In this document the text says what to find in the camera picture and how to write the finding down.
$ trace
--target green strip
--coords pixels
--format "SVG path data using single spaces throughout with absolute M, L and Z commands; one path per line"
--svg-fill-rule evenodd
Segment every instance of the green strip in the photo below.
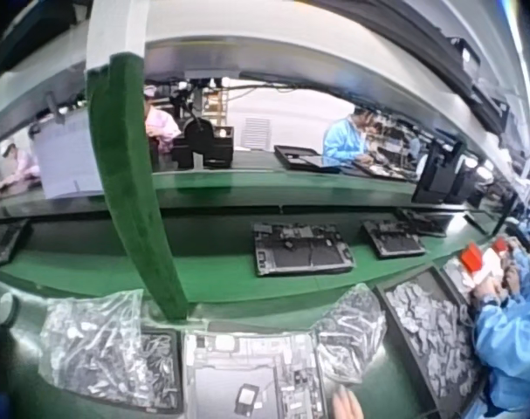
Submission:
M 144 62 L 131 53 L 86 75 L 90 132 L 107 207 L 120 240 L 168 319 L 188 304 L 152 184 L 142 104 Z

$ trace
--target black monitor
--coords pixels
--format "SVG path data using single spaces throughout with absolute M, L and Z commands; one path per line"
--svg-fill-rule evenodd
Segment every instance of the black monitor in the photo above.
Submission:
M 465 145 L 457 141 L 451 151 L 445 151 L 436 141 L 430 145 L 430 152 L 416 186 L 413 203 L 439 204 L 451 192 L 455 181 L 455 171 Z
M 467 168 L 465 164 L 459 169 L 455 181 L 451 186 L 449 195 L 445 197 L 444 202 L 454 205 L 462 205 L 474 192 L 476 188 L 476 181 L 478 176 L 476 175 L 475 168 Z
M 233 160 L 233 127 L 214 127 L 209 120 L 191 119 L 184 134 L 174 139 L 172 161 L 179 169 L 194 168 L 193 153 L 203 155 L 207 168 L 230 168 Z

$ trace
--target wall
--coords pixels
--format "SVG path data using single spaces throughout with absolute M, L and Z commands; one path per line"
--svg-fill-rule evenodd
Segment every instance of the wall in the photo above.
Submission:
M 256 84 L 232 80 L 230 86 Z M 243 89 L 231 91 L 230 98 L 227 124 L 235 128 L 235 145 L 241 146 L 246 118 L 268 119 L 271 121 L 268 151 L 275 145 L 287 145 L 322 153 L 323 137 L 329 126 L 354 110 L 354 105 L 345 100 L 309 90 L 281 93 L 269 88 L 253 92 Z

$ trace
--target white paper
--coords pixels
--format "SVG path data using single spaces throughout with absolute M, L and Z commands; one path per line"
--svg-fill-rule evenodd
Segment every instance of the white paper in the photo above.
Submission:
M 47 121 L 33 147 L 47 199 L 103 195 L 86 109 L 68 113 L 63 125 Z

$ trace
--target black device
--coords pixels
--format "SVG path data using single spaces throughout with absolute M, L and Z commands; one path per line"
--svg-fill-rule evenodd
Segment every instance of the black device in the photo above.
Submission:
M 511 107 L 509 104 L 503 100 L 492 98 L 493 102 L 496 104 L 496 106 L 499 109 L 499 120 L 501 121 L 501 127 L 503 128 L 503 131 L 505 132 L 507 128 L 507 122 L 509 121 L 509 111 L 511 110 Z
M 214 127 L 214 143 L 203 155 L 208 168 L 230 168 L 233 161 L 233 127 Z
M 416 180 L 415 173 L 413 174 L 408 170 L 392 167 L 388 163 L 367 165 L 354 161 L 353 164 L 359 170 L 366 172 L 375 179 L 397 182 L 414 182 Z
M 198 155 L 209 153 L 214 145 L 214 126 L 209 120 L 203 118 L 188 120 L 185 123 L 183 135 L 193 153 Z
M 412 230 L 419 236 L 447 237 L 447 228 L 455 216 L 452 213 L 421 214 L 411 209 L 397 209 L 396 215 L 403 221 L 410 223 Z
M 422 256 L 425 248 L 407 222 L 366 221 L 363 229 L 371 239 L 379 258 L 406 258 Z
M 258 386 L 252 386 L 251 384 L 244 384 L 239 388 L 234 409 L 236 415 L 251 417 L 255 409 L 258 391 Z
M 467 168 L 465 164 L 459 169 L 455 181 L 444 202 L 453 205 L 462 205 L 474 192 L 478 176 L 475 168 Z
M 436 141 L 430 145 L 425 168 L 416 186 L 413 203 L 442 203 L 451 192 L 455 181 L 455 171 L 465 145 L 457 141 L 452 151 L 447 152 Z
M 154 396 L 147 411 L 164 415 L 183 412 L 181 335 L 170 329 L 143 327 L 140 357 L 146 362 Z
M 9 264 L 17 248 L 29 236 L 31 223 L 29 218 L 9 224 L 0 243 L 0 266 Z
M 478 54 L 463 38 L 453 37 L 449 38 L 449 41 L 459 52 L 463 60 L 463 68 L 465 72 L 471 77 L 472 81 L 478 80 L 478 74 L 480 71 L 480 57 Z
M 174 139 L 172 161 L 179 169 L 195 167 L 193 153 L 203 155 L 208 168 L 230 168 L 233 161 L 233 127 L 214 127 L 209 120 L 192 118 L 185 122 L 183 134 Z
M 351 271 L 354 258 L 333 225 L 253 225 L 259 276 Z
M 315 161 L 309 161 L 307 158 L 322 158 L 312 148 L 291 147 L 291 146 L 274 146 L 274 155 L 280 160 L 282 165 L 289 170 L 303 170 L 306 172 L 318 173 L 340 173 L 341 165 L 320 165 Z

